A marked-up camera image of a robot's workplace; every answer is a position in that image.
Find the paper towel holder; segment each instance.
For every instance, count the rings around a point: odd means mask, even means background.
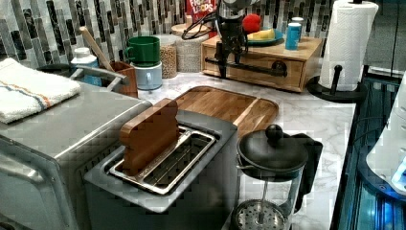
[[[358,82],[356,89],[353,91],[337,91],[337,83],[342,70],[343,66],[341,65],[334,67],[334,78],[330,89],[322,86],[319,83],[320,76],[316,76],[308,82],[307,90],[312,95],[329,102],[342,104],[362,103],[368,94],[368,89],[362,82]]]

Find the dish towel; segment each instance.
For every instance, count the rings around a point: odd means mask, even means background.
[[[36,71],[12,58],[0,61],[0,122],[8,124],[43,111],[80,92],[70,79]]]

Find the green mug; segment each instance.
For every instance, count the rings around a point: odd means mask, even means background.
[[[159,38],[155,36],[131,37],[127,41],[124,55],[136,66],[155,66],[161,60]]]

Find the kitchen counter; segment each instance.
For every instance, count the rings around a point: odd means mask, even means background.
[[[314,97],[307,91],[298,94],[269,87],[223,80],[203,74],[179,73],[177,77],[163,80],[161,88],[139,91],[139,98],[156,104],[164,98],[175,99],[198,85],[209,85],[246,95],[271,100],[279,105],[275,124],[288,134],[305,133],[323,143],[324,148],[314,180],[312,192],[304,197],[302,209],[293,218],[293,229],[329,229],[340,183],[354,103],[331,103]],[[243,178],[246,188],[262,186]]]

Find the mosaic tile backsplash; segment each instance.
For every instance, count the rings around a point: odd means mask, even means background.
[[[261,0],[246,11],[283,32],[290,18],[301,16],[304,35],[324,38],[330,1]],[[184,23],[184,9],[184,0],[0,0],[0,59],[32,68],[68,63],[76,48],[87,46],[79,32],[86,26],[108,58],[123,60],[130,37],[169,34]]]

